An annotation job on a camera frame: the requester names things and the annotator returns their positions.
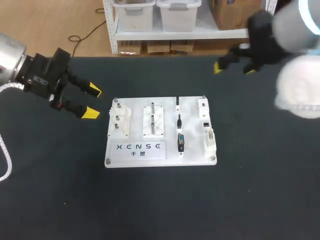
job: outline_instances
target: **white storage box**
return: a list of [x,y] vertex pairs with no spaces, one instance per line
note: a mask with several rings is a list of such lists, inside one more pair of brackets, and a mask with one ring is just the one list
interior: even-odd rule
[[157,0],[165,32],[192,32],[201,0]]
[[113,0],[119,24],[125,32],[152,31],[156,0]]

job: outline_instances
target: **black connector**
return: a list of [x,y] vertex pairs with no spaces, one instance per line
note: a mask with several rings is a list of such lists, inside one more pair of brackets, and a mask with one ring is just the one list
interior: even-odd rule
[[185,137],[183,134],[178,134],[178,152],[183,153],[185,151]]
[[181,129],[182,127],[182,121],[181,121],[181,116],[179,114],[179,117],[178,117],[178,121],[176,121],[176,126],[178,129]]

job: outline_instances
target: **metal screw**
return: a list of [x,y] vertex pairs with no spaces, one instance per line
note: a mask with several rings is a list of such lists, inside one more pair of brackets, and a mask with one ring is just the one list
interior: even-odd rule
[[155,114],[155,103],[154,102],[151,103],[151,112],[152,112],[152,114]]

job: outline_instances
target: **power cord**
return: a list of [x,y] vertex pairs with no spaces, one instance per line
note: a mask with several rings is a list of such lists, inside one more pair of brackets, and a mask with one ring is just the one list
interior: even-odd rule
[[[94,10],[97,14],[104,14],[105,10],[103,8],[97,8],[96,10]],[[76,45],[74,46],[73,49],[73,53],[72,53],[72,57],[75,56],[75,52],[76,49],[78,47],[78,45],[85,39],[87,39],[95,30],[97,30],[99,27],[101,27],[103,24],[105,24],[107,22],[107,20],[105,20],[104,22],[102,22],[101,24],[99,24],[98,26],[96,26],[87,36],[85,36],[84,38],[79,37],[78,35],[71,35],[68,37],[68,40],[70,42],[76,42]]]

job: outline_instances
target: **white connector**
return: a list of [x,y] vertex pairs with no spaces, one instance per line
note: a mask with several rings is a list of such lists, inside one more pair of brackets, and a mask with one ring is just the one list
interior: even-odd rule
[[119,103],[118,100],[114,100],[109,115],[112,124],[109,125],[108,137],[113,139],[127,139],[130,131],[130,107]]
[[208,99],[203,96],[202,99],[198,99],[199,118],[208,118],[210,116]]
[[205,158],[216,158],[216,138],[212,128],[204,131],[204,157]]

